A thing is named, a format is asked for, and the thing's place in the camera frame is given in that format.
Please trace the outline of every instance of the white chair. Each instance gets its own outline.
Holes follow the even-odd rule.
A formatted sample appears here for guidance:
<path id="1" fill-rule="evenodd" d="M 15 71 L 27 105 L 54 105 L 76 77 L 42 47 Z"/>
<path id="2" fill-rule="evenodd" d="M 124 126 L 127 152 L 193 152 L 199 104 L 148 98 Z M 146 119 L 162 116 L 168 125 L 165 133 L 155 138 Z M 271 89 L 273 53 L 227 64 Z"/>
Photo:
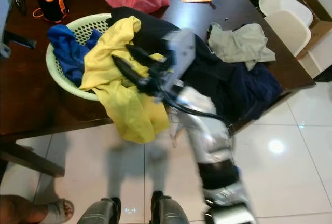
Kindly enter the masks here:
<path id="1" fill-rule="evenodd" d="M 306 26 L 310 26 L 313 20 L 312 12 L 297 0 L 259 0 L 259 8 L 265 16 L 279 10 L 292 11 Z"/>
<path id="2" fill-rule="evenodd" d="M 277 11 L 265 20 L 295 57 L 311 38 L 309 28 L 291 11 Z"/>

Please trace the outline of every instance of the cardboard box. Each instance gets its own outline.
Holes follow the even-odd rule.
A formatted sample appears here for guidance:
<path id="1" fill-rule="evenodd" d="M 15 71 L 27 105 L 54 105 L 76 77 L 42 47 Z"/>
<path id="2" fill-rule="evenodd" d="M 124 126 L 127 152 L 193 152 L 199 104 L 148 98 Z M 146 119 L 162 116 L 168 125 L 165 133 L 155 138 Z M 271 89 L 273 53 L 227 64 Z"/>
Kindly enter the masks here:
<path id="1" fill-rule="evenodd" d="M 317 44 L 321 38 L 332 30 L 332 17 L 318 0 L 297 0 L 304 4 L 313 14 L 313 21 L 310 25 L 311 39 L 305 48 L 297 55 L 296 59 L 303 58 L 308 51 Z"/>

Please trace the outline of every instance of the table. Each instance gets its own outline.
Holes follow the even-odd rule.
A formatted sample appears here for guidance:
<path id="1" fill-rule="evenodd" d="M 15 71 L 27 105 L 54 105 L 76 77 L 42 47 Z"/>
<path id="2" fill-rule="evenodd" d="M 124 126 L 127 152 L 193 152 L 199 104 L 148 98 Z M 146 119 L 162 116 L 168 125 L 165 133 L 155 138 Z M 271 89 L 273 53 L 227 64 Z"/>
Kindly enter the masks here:
<path id="1" fill-rule="evenodd" d="M 64 168 L 15 143 L 17 139 L 112 123 L 99 102 L 84 100 L 61 89 L 50 77 L 45 63 L 48 45 L 46 31 L 53 25 L 35 19 L 36 0 L 25 0 L 27 16 L 13 8 L 7 30 L 37 41 L 30 50 L 11 44 L 12 56 L 0 67 L 0 157 L 31 169 L 63 176 Z M 189 27 L 203 40 L 211 22 L 226 30 L 244 23 L 259 23 L 269 38 L 267 47 L 276 53 L 277 62 L 266 64 L 284 89 L 284 96 L 314 85 L 313 80 L 285 47 L 249 0 L 214 0 L 209 3 L 182 3 L 170 0 L 154 15 L 178 27 Z M 110 12 L 105 0 L 68 0 L 67 24 L 83 16 Z"/>

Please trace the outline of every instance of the gray cloth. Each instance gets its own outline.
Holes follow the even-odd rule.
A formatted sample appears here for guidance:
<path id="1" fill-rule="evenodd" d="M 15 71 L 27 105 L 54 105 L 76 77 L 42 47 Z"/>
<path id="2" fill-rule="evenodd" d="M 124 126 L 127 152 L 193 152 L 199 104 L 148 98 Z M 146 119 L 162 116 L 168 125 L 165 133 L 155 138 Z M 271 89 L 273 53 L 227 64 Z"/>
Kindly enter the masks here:
<path id="1" fill-rule="evenodd" d="M 236 31 L 223 31 L 212 23 L 209 47 L 224 62 L 245 62 L 252 70 L 257 62 L 275 61 L 275 53 L 266 47 L 268 39 L 259 24 L 247 24 Z"/>

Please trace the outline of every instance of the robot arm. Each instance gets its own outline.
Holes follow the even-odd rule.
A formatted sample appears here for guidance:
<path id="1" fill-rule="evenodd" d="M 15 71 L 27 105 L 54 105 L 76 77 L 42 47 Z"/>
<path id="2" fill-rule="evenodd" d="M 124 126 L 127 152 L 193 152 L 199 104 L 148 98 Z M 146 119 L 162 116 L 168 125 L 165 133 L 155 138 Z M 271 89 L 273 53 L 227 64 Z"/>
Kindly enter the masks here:
<path id="1" fill-rule="evenodd" d="M 152 61 L 140 48 L 127 45 L 133 57 L 149 67 L 149 77 L 141 77 L 122 58 L 113 56 L 113 60 L 141 92 L 178 110 L 177 116 L 188 132 L 202 178 L 205 202 L 210 207 L 205 213 L 206 223 L 256 223 L 232 158 L 234 137 L 230 126 L 215 115 L 211 100 L 197 104 L 196 99 L 204 97 L 197 91 L 185 88 L 180 94 L 174 93 L 173 86 L 181 84 L 178 79 L 195 58 L 194 37 L 190 30 L 167 35 L 164 44 L 169 53 L 159 62 Z"/>

